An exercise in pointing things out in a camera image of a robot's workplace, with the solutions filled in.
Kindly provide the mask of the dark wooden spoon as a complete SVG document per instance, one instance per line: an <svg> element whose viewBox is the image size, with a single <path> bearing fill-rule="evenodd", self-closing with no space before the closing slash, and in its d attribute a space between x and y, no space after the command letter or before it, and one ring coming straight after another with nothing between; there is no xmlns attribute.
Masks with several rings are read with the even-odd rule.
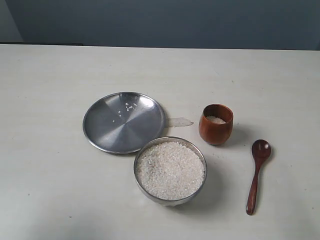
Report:
<svg viewBox="0 0 320 240"><path fill-rule="evenodd" d="M249 216L252 216L255 212L260 169L269 159L271 152L271 145L264 139L258 139L252 144L251 153L254 160L255 170L246 204L246 213Z"/></svg>

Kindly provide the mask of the steel bowl of rice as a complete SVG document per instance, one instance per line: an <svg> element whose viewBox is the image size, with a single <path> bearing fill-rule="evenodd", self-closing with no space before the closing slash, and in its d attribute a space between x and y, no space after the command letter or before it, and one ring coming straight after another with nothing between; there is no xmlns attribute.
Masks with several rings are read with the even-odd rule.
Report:
<svg viewBox="0 0 320 240"><path fill-rule="evenodd" d="M175 207L192 200L207 178L207 162L191 142L160 137L136 155L133 172L141 192L152 201Z"/></svg>

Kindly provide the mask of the brown wooden cup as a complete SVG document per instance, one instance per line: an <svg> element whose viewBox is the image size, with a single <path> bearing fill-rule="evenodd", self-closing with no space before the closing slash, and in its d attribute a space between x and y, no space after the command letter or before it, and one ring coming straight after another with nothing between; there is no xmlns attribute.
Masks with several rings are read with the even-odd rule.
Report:
<svg viewBox="0 0 320 240"><path fill-rule="evenodd" d="M209 116L220 118L224 123L215 123ZM200 137L210 145L222 145L230 137L233 130L234 115L230 108L223 104L207 105L201 114L198 131Z"/></svg>

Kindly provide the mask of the clear tape patch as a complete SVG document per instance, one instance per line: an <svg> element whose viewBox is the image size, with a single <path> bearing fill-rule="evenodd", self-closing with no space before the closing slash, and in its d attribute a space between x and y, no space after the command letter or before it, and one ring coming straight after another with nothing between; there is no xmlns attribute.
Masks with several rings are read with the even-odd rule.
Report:
<svg viewBox="0 0 320 240"><path fill-rule="evenodd" d="M194 122L184 118L184 117L175 117L175 118L169 118L167 122L167 126L169 128L175 128L175 127L188 127L193 125Z"/></svg>

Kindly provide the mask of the round steel plate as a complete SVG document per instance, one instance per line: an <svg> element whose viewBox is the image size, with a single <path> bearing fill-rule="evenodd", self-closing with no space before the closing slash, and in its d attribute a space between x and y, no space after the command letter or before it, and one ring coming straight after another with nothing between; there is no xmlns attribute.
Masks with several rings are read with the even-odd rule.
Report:
<svg viewBox="0 0 320 240"><path fill-rule="evenodd" d="M82 129L96 148L110 154L131 154L159 138L166 125L162 106L137 92L117 92L91 105Z"/></svg>

